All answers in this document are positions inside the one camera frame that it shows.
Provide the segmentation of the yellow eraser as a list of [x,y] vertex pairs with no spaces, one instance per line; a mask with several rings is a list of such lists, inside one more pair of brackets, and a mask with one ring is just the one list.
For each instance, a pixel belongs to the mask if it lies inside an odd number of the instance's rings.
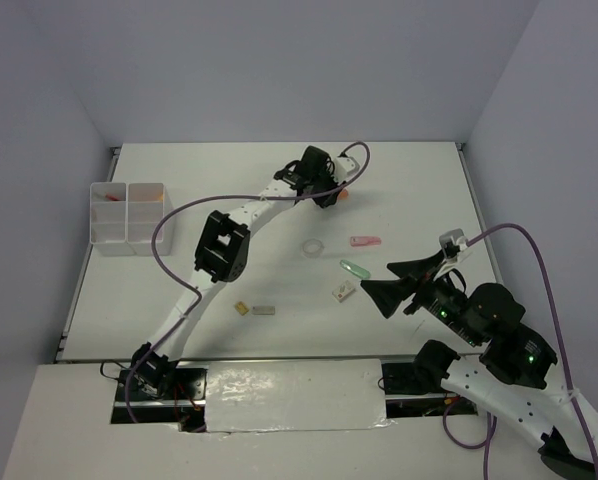
[[234,305],[234,308],[241,316],[247,315],[250,311],[249,307],[241,301],[237,302]]

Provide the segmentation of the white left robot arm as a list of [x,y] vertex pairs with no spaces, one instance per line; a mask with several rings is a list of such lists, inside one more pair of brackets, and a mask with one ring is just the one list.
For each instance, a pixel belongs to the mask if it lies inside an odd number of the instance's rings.
[[[192,330],[217,294],[244,273],[254,235],[301,201],[311,200],[320,208],[335,205],[340,191],[364,168],[346,152],[333,157],[318,147],[308,146],[300,159],[275,172],[258,194],[206,197],[166,214],[153,231],[151,253],[163,272],[183,288],[183,293],[155,333],[133,354],[128,376],[151,398],[168,396],[174,389],[175,369]],[[209,213],[194,249],[192,274],[187,280],[181,278],[158,253],[157,236],[177,214],[223,200],[241,200],[243,204],[229,212]]]

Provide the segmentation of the grey eraser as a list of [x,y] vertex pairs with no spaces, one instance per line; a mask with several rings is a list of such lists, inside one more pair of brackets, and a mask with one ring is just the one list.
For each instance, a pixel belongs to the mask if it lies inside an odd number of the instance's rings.
[[274,315],[276,313],[276,309],[274,306],[268,305],[258,305],[252,307],[252,314],[257,316],[268,316]]

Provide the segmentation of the clear tape roll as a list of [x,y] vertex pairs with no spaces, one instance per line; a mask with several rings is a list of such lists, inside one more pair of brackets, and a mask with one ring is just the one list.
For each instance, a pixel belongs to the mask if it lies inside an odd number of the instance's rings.
[[318,239],[307,239],[301,245],[301,252],[307,258],[318,258],[325,250],[325,245]]

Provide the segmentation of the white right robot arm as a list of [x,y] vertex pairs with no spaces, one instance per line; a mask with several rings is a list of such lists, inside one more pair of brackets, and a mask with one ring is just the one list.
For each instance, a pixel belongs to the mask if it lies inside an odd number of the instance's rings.
[[567,385],[556,351],[523,324],[525,309],[510,291],[482,283],[467,294],[463,276],[444,252],[387,268],[394,279],[360,283],[384,317],[425,310],[483,351],[471,361],[429,340],[410,376],[385,375],[385,390],[405,383],[425,393],[456,393],[513,428],[558,476],[598,479],[598,412]]

